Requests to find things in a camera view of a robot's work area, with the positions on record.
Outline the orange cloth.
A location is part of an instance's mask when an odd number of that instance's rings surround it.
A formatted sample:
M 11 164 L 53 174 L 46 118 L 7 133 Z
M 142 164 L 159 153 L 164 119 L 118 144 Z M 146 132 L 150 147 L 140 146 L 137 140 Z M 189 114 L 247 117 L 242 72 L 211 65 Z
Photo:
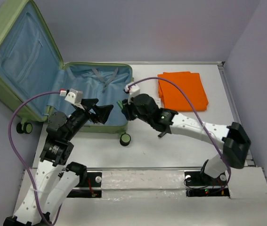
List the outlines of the orange cloth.
M 157 75 L 176 84 L 184 95 L 172 84 L 158 80 L 158 94 L 165 108 L 178 112 L 191 112 L 192 108 L 187 102 L 190 100 L 196 111 L 206 111 L 209 101 L 202 85 L 199 73 L 173 72 Z

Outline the green suitcase with blue lining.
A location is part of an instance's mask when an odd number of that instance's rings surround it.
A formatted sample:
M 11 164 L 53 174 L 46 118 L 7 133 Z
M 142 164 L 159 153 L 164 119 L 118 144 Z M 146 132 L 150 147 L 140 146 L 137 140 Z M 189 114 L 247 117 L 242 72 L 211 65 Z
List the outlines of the green suitcase with blue lining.
M 32 132 L 32 122 L 45 122 L 53 112 L 69 115 L 70 103 L 56 94 L 76 89 L 85 98 L 97 98 L 99 105 L 113 105 L 105 124 L 88 122 L 83 132 L 117 133 L 127 146 L 128 122 L 119 104 L 127 98 L 126 84 L 133 81 L 129 65 L 118 63 L 64 63 L 37 5 L 32 0 L 7 0 L 0 7 L 0 100 L 11 110 L 24 101 L 19 111 L 19 134 Z

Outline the small green bottle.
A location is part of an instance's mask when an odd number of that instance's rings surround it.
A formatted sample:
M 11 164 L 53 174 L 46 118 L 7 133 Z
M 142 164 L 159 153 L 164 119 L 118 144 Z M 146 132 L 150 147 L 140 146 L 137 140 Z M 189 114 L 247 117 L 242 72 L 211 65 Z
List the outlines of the small green bottle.
M 119 106 L 119 108 L 122 110 L 123 109 L 123 103 L 122 101 L 118 101 L 117 102 L 117 105 Z

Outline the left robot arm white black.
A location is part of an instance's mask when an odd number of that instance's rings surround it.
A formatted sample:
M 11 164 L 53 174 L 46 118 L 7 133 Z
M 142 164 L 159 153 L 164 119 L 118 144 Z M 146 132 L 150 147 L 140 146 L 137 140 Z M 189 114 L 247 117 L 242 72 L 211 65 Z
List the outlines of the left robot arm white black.
M 5 219 L 5 226 L 54 225 L 71 190 L 86 183 L 87 167 L 66 162 L 74 147 L 71 139 L 87 121 L 107 122 L 113 105 L 97 106 L 97 102 L 97 98 L 82 99 L 69 116 L 63 112 L 50 116 L 38 168 L 35 175 L 28 172 L 32 185 L 18 210 Z

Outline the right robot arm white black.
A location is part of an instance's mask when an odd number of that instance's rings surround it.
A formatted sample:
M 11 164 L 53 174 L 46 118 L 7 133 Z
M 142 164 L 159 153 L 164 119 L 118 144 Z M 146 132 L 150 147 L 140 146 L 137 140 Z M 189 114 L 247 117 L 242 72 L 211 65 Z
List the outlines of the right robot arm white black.
M 183 135 L 212 144 L 217 155 L 205 161 L 199 173 L 203 184 L 209 185 L 230 169 L 244 168 L 251 141 L 243 126 L 199 122 L 177 111 L 160 108 L 148 94 L 139 94 L 118 103 L 127 120 L 142 120 L 160 133 Z

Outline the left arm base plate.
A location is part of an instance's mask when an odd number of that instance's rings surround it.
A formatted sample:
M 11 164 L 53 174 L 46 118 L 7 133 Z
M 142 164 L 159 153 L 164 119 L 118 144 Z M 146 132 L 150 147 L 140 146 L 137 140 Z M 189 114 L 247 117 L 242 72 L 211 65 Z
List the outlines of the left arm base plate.
M 102 172 L 88 171 L 86 179 L 80 179 L 67 198 L 101 198 Z

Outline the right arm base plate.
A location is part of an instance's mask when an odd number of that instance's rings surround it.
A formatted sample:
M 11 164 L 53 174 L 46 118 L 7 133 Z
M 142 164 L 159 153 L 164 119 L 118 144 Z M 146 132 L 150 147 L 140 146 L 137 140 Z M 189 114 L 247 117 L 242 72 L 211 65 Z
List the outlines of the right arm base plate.
M 186 171 L 184 185 L 187 197 L 230 197 L 225 173 L 217 178 L 201 175 L 200 171 Z

